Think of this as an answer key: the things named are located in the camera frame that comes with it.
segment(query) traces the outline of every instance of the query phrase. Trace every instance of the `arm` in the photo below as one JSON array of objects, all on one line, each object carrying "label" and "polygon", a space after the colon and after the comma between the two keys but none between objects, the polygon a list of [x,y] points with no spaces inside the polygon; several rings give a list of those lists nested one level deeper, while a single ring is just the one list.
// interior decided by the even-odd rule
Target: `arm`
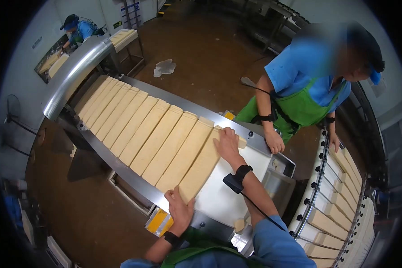
[{"label": "arm", "polygon": [[[326,115],[329,118],[335,118],[335,111]],[[334,145],[335,153],[338,153],[339,148],[339,138],[335,132],[335,121],[329,124],[329,148]]]},{"label": "arm", "polygon": [[[247,164],[238,152],[239,137],[235,134],[235,131],[229,127],[220,130],[219,133],[220,141],[214,139],[217,151],[220,156],[230,164],[234,172],[236,172],[241,165]],[[243,186],[244,194],[246,194],[263,212],[268,216],[278,215],[274,202],[252,171],[247,173],[244,177]],[[264,219],[264,216],[248,200],[244,200],[246,201],[250,216],[252,217],[252,226],[255,227],[259,221]]]},{"label": "arm", "polygon": [[63,46],[63,49],[68,48],[68,47],[69,47],[69,45],[70,45],[70,41],[65,42],[65,44],[64,44],[64,46]]},{"label": "arm", "polygon": [[[241,165],[246,165],[238,151],[238,135],[229,127],[220,130],[220,141],[214,139],[217,151],[236,171]],[[263,212],[279,224],[284,230],[269,222],[246,200],[247,208],[252,217],[253,246],[256,257],[261,258],[268,267],[288,268],[305,267],[315,268],[313,260],[307,258],[303,248],[289,235],[286,225],[278,215],[274,202],[268,196],[261,182],[253,172],[249,172],[243,179],[244,193]]]},{"label": "arm", "polygon": [[[186,206],[180,196],[178,186],[176,186],[173,191],[168,190],[165,193],[165,198],[169,202],[168,210],[173,218],[173,225],[168,231],[180,237],[186,231],[192,220],[195,200],[192,199]],[[160,263],[171,250],[172,245],[162,236],[150,247],[144,258]]]},{"label": "arm", "polygon": [[63,47],[60,49],[59,53],[58,53],[58,57],[61,57],[61,53],[64,51],[64,49],[68,48],[70,45],[70,41],[65,42],[65,44],[63,45]]},{"label": "arm", "polygon": [[[261,76],[258,83],[256,84],[257,88],[260,88],[264,91],[271,92],[274,90],[274,86],[271,83],[271,80],[267,75]],[[260,90],[256,90],[256,104],[258,105],[258,112],[261,116],[268,116],[271,114],[271,99],[268,94],[262,92]],[[271,149],[271,153],[279,153],[284,151],[284,143],[283,139],[280,135],[274,130],[274,124],[270,121],[261,121],[262,126],[264,127],[265,140],[269,148]]]}]

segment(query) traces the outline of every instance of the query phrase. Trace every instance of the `brown floor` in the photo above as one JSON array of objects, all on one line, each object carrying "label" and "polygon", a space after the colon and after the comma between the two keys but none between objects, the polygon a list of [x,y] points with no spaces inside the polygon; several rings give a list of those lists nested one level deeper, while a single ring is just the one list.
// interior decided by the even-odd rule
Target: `brown floor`
[{"label": "brown floor", "polygon": [[[254,91],[239,84],[240,76],[246,72],[244,76],[256,82],[272,58],[252,64],[262,57],[261,49],[236,32],[232,20],[215,15],[193,15],[184,23],[153,19],[140,28],[140,36],[147,66],[136,78],[216,112],[241,110]],[[177,64],[175,72],[154,78],[156,63],[169,58]],[[46,140],[35,147],[36,162],[27,166],[27,182],[62,249],[90,268],[118,267],[128,258],[141,257],[156,240],[144,229],[147,218],[104,176],[68,182],[71,158],[63,143],[69,140],[50,121],[43,126],[48,128]],[[286,146],[285,155],[297,163],[296,179],[311,174],[319,135],[316,127],[304,128]]]}]

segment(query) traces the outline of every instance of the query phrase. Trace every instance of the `cap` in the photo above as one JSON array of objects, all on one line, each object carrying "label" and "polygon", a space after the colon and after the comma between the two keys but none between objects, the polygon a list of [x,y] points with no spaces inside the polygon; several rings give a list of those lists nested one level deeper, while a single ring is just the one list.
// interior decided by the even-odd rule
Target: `cap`
[{"label": "cap", "polygon": [[65,29],[67,31],[72,29],[77,26],[78,22],[79,17],[75,14],[71,14],[65,19],[64,24],[60,27],[60,30]]},{"label": "cap", "polygon": [[371,67],[370,78],[377,85],[381,78],[380,73],[385,67],[377,40],[362,25],[354,21],[347,27],[347,43],[353,44],[360,53],[366,56]]}]

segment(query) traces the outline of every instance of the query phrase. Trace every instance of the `blue bandana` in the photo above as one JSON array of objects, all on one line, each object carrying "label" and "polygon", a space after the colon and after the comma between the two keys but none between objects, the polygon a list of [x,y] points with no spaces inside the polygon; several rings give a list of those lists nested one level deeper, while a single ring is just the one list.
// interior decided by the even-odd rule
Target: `blue bandana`
[{"label": "blue bandana", "polygon": [[76,17],[76,18],[74,19],[74,21],[70,22],[70,23],[67,24],[67,25],[64,25],[64,30],[68,31],[68,30],[70,30],[70,29],[76,27],[78,23],[79,23],[79,17]]}]

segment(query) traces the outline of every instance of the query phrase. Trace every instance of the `green apron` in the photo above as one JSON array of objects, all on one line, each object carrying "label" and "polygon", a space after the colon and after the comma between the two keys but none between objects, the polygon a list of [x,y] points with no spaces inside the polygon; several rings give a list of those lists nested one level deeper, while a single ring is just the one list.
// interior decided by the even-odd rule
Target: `green apron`
[{"label": "green apron", "polygon": [[186,260],[194,255],[201,254],[208,250],[221,250],[233,253],[244,259],[250,268],[264,267],[260,262],[249,260],[239,253],[231,242],[223,242],[213,239],[195,228],[188,228],[182,238],[189,242],[190,247],[170,252],[162,262],[161,268],[173,268],[178,262]]},{"label": "green apron", "polygon": [[[299,125],[298,130],[303,126],[311,126],[320,122],[328,114],[332,105],[337,101],[338,95],[347,83],[345,82],[341,85],[338,93],[333,97],[328,106],[322,107],[311,98],[308,92],[316,80],[317,78],[313,78],[302,90],[275,100],[283,112]],[[254,96],[238,113],[234,120],[249,123],[257,115],[258,105],[256,103],[256,97]],[[278,119],[274,121],[274,127],[282,132],[283,142],[286,144],[294,135],[294,131],[291,124],[286,122],[279,113],[277,113],[277,116]]]}]

